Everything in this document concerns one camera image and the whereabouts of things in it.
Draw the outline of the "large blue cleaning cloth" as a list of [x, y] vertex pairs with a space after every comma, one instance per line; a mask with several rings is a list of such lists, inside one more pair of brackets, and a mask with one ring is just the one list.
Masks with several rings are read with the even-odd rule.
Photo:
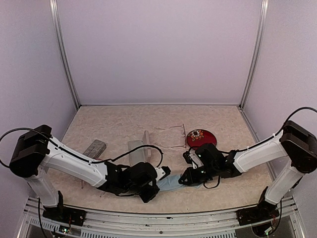
[[181, 174], [169, 175], [166, 178], [157, 181], [157, 185], [160, 191], [174, 191], [183, 187], [183, 184], [179, 183]]

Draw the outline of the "pink glasses case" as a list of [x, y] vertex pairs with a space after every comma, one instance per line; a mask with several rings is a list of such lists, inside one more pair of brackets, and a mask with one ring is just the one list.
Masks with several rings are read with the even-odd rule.
[[[144, 131], [143, 138], [141, 140], [131, 140], [128, 142], [128, 150], [131, 151], [136, 147], [140, 147], [142, 145], [149, 145], [149, 132], [147, 130]], [[150, 147], [142, 147], [137, 149], [136, 151], [129, 154], [129, 164], [130, 166], [136, 165], [139, 162], [150, 162], [151, 159], [151, 148]]]

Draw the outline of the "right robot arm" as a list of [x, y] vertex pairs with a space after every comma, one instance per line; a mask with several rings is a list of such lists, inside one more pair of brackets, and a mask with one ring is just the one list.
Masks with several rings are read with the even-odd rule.
[[237, 210], [239, 224], [248, 225], [279, 216], [278, 203], [293, 189], [305, 174], [317, 168], [317, 138], [295, 122], [288, 120], [277, 134], [244, 149], [232, 150], [227, 155], [212, 143], [195, 147], [183, 153], [191, 164], [179, 179], [179, 183], [194, 186], [214, 177], [234, 178], [248, 170], [278, 158], [287, 158], [282, 172], [267, 186], [256, 206]]

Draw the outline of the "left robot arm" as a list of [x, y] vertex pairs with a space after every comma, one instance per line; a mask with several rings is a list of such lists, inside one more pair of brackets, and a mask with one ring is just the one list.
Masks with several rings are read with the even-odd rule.
[[114, 164], [114, 159], [89, 158], [65, 146], [52, 136], [51, 130], [45, 124], [35, 129], [22, 127], [25, 134], [19, 137], [9, 164], [3, 165], [27, 181], [42, 203], [46, 218], [68, 222], [85, 215], [83, 210], [64, 206], [61, 192], [47, 179], [46, 168], [69, 174], [116, 196], [138, 195], [145, 203], [157, 195], [157, 182], [169, 174], [161, 165], [154, 167], [148, 162], [127, 166]]

